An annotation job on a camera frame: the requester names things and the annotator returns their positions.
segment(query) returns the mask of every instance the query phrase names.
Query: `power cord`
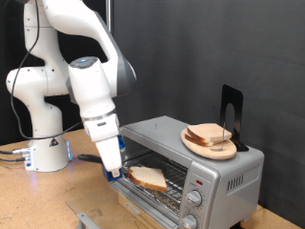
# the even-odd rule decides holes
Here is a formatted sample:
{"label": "power cord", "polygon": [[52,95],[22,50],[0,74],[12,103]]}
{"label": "power cord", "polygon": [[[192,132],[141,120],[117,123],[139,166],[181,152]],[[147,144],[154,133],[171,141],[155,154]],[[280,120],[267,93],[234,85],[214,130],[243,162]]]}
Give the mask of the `power cord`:
{"label": "power cord", "polygon": [[25,161],[27,159],[25,157],[19,157],[19,158],[14,159],[14,160],[6,160],[6,159],[2,159],[2,158],[0,158],[0,160],[7,161],[7,162],[19,162],[19,161]]}
{"label": "power cord", "polygon": [[28,53],[26,54],[26,56],[23,58],[19,68],[18,68],[18,71],[17,71],[17,74],[13,80],[13,84],[12,84],[12,88],[11,88],[11,93],[10,93],[10,104],[11,104],[11,108],[13,110],[13,113],[15,114],[16,118],[17,118],[17,121],[18,121],[18,128],[19,128],[19,132],[20,132],[20,135],[25,138],[25,139],[28,139],[28,140],[42,140],[42,139],[48,139],[48,138],[52,138],[52,137],[56,137],[56,136],[59,136],[59,135],[62,135],[72,129],[74,129],[75,127],[79,126],[82,124],[82,122],[78,122],[76,123],[75,125],[71,126],[70,128],[68,128],[66,131],[62,132],[62,133],[59,133],[57,135],[47,135],[47,136],[43,136],[43,137],[31,137],[31,136],[26,136],[24,135],[23,131],[22,131],[22,127],[21,127],[21,121],[20,121],[20,117],[18,115],[18,113],[16,112],[15,108],[14,108],[14,105],[13,105],[13,92],[14,92],[14,88],[15,88],[15,84],[16,84],[16,80],[17,80],[17,76],[24,64],[24,62],[26,61],[26,59],[28,58],[28,56],[30,55],[32,49],[36,46],[37,44],[37,41],[39,39],[39,34],[40,34],[40,24],[39,24],[39,10],[38,10],[38,3],[37,3],[37,0],[35,0],[35,5],[36,5],[36,13],[37,13],[37,36],[36,36],[36,40],[34,42],[34,44],[31,46],[31,48],[29,49]]}
{"label": "power cord", "polygon": [[0,151],[1,155],[12,155],[12,152],[9,151]]}

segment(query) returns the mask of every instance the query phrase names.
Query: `vent slot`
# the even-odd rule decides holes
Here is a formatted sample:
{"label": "vent slot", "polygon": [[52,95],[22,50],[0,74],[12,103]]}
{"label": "vent slot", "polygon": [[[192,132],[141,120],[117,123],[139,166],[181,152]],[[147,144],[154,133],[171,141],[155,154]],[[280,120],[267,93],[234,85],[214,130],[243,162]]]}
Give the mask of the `vent slot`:
{"label": "vent slot", "polygon": [[254,168],[246,171],[243,174],[240,174],[236,177],[233,177],[232,179],[229,180],[228,182],[228,187],[227,187],[227,194],[233,192],[234,190],[245,186],[247,183],[255,180],[258,178],[259,174],[259,166],[255,166]]}

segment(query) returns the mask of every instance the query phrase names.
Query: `wooden table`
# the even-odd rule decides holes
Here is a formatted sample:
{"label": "wooden table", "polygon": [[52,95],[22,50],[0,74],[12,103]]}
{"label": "wooden table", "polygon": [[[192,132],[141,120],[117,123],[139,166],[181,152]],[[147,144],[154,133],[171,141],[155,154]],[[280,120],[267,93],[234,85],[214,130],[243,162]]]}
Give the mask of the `wooden table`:
{"label": "wooden table", "polygon": [[[81,198],[109,184],[99,164],[77,159],[80,154],[98,155],[84,130],[64,134],[64,138],[70,141],[73,160],[60,171],[28,172],[23,162],[0,162],[1,229],[75,229],[78,218],[66,201]],[[1,146],[0,150],[11,151],[27,144],[28,141],[14,143]],[[20,155],[0,157],[14,158]],[[300,229],[260,206],[251,220],[242,226],[246,229]]]}

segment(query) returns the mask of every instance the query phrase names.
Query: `silver toaster oven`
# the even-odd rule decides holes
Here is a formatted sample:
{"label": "silver toaster oven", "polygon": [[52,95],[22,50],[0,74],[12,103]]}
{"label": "silver toaster oven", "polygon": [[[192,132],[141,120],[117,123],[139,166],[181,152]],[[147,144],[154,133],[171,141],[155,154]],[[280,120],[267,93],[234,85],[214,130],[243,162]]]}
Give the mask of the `silver toaster oven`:
{"label": "silver toaster oven", "polygon": [[[161,116],[122,127],[124,176],[112,186],[164,228],[228,229],[249,220],[258,202],[264,155],[249,147],[228,160],[199,156],[180,139],[188,125]],[[167,191],[132,183],[127,178],[131,166],[161,169]]]}

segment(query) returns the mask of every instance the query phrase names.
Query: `toast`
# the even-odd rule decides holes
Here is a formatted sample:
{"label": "toast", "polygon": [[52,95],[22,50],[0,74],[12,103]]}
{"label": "toast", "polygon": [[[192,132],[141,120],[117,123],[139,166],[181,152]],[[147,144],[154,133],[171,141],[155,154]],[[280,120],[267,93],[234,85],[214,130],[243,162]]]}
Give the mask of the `toast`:
{"label": "toast", "polygon": [[135,184],[156,191],[166,192],[167,183],[162,170],[132,166],[128,178]]}
{"label": "toast", "polygon": [[[201,142],[221,141],[223,128],[215,123],[205,123],[194,126],[188,126],[188,134]],[[224,140],[228,140],[232,134],[225,130]]]}
{"label": "toast", "polygon": [[221,141],[210,141],[210,142],[202,142],[196,138],[193,138],[191,135],[189,135],[188,133],[185,134],[185,138],[187,140],[189,140],[192,143],[198,144],[198,145],[202,145],[202,146],[214,146],[214,144],[217,144]]}

